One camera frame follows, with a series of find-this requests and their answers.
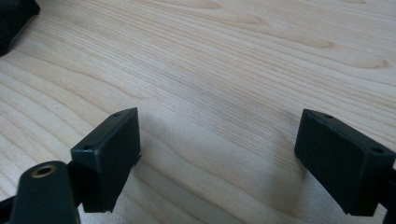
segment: light wood surface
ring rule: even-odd
[[[142,160],[82,223],[381,223],[298,162],[304,108],[396,148],[394,0],[37,0],[0,59],[0,200],[138,107]]]

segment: clamp jaw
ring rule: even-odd
[[[295,154],[346,214],[396,223],[396,153],[330,115],[305,109]]]
[[[0,202],[0,223],[79,223],[77,207],[112,212],[140,158],[137,108],[115,113],[71,149],[21,176],[17,195]]]

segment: screw hole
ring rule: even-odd
[[[83,149],[84,150],[88,150],[88,149],[91,149],[91,148],[92,148],[92,145],[85,145]]]
[[[382,148],[379,148],[379,147],[372,147],[371,150],[373,152],[376,152],[376,153],[383,153],[384,152],[384,150]]]
[[[41,178],[47,175],[52,174],[53,172],[55,172],[56,170],[56,166],[50,164],[50,165],[44,165],[41,167],[38,167],[37,169],[35,169],[32,172],[32,177],[34,178]]]

